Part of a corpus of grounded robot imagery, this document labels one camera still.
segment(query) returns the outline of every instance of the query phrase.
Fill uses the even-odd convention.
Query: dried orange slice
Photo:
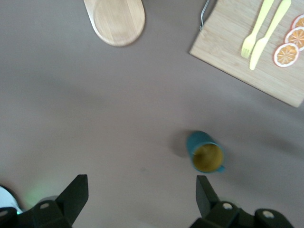
[[[296,27],[304,27],[304,14],[294,19],[293,24],[291,25],[291,29],[294,29]]]
[[[304,50],[304,27],[296,27],[285,37],[285,43],[296,44],[300,51]]]
[[[288,67],[296,62],[300,54],[299,48],[293,43],[279,46],[274,54],[274,62],[279,67]]]

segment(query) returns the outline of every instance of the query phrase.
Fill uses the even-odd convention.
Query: yellow plastic knife
[[[270,39],[271,35],[273,34],[277,25],[280,23],[283,16],[288,11],[290,5],[291,5],[291,0],[282,0],[281,1],[265,36],[263,38],[259,39],[258,42],[256,43],[255,47],[253,48],[251,59],[250,59],[250,64],[249,64],[250,70],[254,70],[256,68],[257,62],[260,59],[260,56],[261,56],[268,40]]]

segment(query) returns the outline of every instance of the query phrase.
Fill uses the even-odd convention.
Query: blue mug
[[[200,172],[223,172],[224,151],[207,133],[194,132],[187,139],[192,165]]]

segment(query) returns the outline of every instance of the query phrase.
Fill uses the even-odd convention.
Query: wooden cutting board
[[[112,46],[125,46],[142,33],[145,13],[142,0],[84,0],[97,36]]]
[[[199,33],[190,53],[243,82],[291,105],[299,107],[304,100],[304,51],[298,61],[286,68],[273,62],[275,49],[298,15],[304,14],[304,0],[292,0],[291,7],[274,31],[254,71],[249,59],[241,57],[241,47],[255,24],[262,0],[218,0],[212,14]],[[260,29],[262,38],[280,0],[275,0]]]

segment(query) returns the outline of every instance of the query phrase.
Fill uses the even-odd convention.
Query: yellow plastic fork
[[[259,32],[259,30],[272,6],[272,3],[274,1],[275,0],[264,0],[260,13],[256,19],[256,24],[255,24],[251,34],[249,36],[247,36],[243,42],[242,53],[241,53],[241,56],[243,58],[248,58],[250,56],[252,49],[256,43],[257,33]]]

